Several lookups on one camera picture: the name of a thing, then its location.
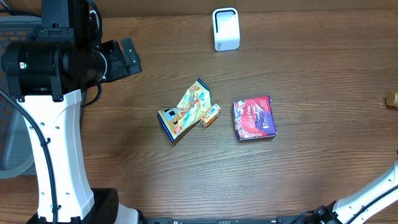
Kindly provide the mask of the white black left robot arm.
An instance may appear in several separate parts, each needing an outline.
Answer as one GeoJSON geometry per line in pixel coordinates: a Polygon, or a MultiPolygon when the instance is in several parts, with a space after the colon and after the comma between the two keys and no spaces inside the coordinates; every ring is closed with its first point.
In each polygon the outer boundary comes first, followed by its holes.
{"type": "Polygon", "coordinates": [[[39,187],[31,223],[140,224],[114,188],[88,183],[80,134],[82,93],[142,70],[131,39],[102,42],[91,0],[43,1],[35,40],[11,42],[2,56],[4,97],[24,117],[39,187]]]}

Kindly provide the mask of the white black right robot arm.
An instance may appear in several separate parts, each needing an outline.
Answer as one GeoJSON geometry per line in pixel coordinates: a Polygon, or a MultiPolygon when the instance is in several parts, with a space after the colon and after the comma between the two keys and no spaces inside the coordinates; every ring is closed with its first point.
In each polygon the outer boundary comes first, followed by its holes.
{"type": "Polygon", "coordinates": [[[397,162],[353,195],[321,206],[305,223],[363,224],[367,219],[397,201],[397,162]]]}

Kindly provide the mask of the white tube with gold cap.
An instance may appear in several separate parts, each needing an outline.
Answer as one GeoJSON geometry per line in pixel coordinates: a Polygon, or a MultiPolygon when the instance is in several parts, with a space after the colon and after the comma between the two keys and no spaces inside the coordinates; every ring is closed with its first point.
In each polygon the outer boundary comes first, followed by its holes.
{"type": "Polygon", "coordinates": [[[398,92],[391,91],[387,94],[385,99],[386,105],[391,107],[398,107],[398,92]]]}

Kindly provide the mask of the red purple Carefree pad pack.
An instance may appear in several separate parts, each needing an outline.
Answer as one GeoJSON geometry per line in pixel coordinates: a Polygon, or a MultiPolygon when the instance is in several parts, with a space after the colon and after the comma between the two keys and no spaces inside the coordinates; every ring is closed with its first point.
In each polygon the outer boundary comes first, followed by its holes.
{"type": "Polygon", "coordinates": [[[271,103],[269,95],[233,103],[234,131],[239,141],[272,138],[277,135],[271,103]]]}

